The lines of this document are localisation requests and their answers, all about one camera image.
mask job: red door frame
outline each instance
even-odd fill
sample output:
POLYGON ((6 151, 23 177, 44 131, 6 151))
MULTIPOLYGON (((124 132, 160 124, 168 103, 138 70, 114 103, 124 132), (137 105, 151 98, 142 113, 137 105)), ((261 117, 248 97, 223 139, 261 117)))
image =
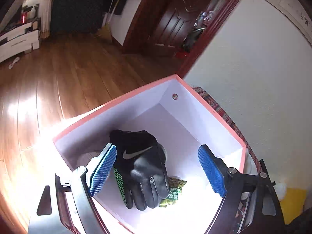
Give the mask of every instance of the red door frame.
MULTIPOLYGON (((149 35, 160 20, 162 13, 164 13, 164 10, 166 9, 165 6, 168 1, 169 0, 141 1, 124 40, 124 44, 121 49, 123 53, 139 53, 141 51, 142 47, 148 40, 149 35)), ((201 34, 189 56, 184 60, 180 69, 177 71, 176 74, 178 76, 181 78, 185 77, 238 2, 239 0, 226 0, 224 6, 209 26, 209 29, 205 30, 201 34)))

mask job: broom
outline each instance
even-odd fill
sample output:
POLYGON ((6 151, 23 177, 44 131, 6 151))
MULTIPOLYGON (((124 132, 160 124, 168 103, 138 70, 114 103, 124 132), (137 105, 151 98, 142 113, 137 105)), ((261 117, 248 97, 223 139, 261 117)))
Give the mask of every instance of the broom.
POLYGON ((110 18, 108 19, 108 21, 105 22, 105 25, 101 29, 99 29, 97 31, 97 33, 96 33, 96 35, 98 37, 100 37, 101 39, 104 39, 105 41, 107 41, 109 43, 112 43, 112 35, 111 35, 111 32, 110 32, 110 21, 112 20, 113 14, 114 14, 114 12, 116 10, 116 7, 117 7, 119 1, 120 0, 117 0, 115 6, 113 8, 112 13, 110 14, 110 18))

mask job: door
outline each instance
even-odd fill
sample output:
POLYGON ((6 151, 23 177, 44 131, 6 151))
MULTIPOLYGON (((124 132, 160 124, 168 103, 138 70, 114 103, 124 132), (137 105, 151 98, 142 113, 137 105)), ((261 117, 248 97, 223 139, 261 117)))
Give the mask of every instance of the door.
POLYGON ((209 2, 210 0, 171 0, 148 40, 147 53, 173 56, 191 31, 197 16, 209 2))

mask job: blue textured pad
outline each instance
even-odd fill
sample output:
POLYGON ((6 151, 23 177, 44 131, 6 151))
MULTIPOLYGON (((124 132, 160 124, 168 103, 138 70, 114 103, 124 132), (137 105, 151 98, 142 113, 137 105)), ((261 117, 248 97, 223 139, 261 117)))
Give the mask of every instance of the blue textured pad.
POLYGON ((214 161, 202 147, 198 149, 198 160, 214 192, 218 193, 221 197, 224 197, 227 193, 224 186, 224 177, 220 173, 214 161))
POLYGON ((91 177, 91 187, 90 194, 94 196, 96 193, 100 192, 111 168, 116 160, 117 150, 113 145, 103 157, 98 168, 95 170, 93 176, 91 177))

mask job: green packet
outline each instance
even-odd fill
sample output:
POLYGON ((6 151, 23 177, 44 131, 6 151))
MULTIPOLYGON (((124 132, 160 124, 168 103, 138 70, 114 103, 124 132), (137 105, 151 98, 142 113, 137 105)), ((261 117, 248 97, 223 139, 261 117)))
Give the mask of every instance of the green packet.
POLYGON ((159 206, 167 207, 168 205, 174 205, 178 201, 179 195, 182 194, 182 187, 186 184, 186 181, 168 177, 169 182, 169 195, 166 199, 161 200, 159 206))

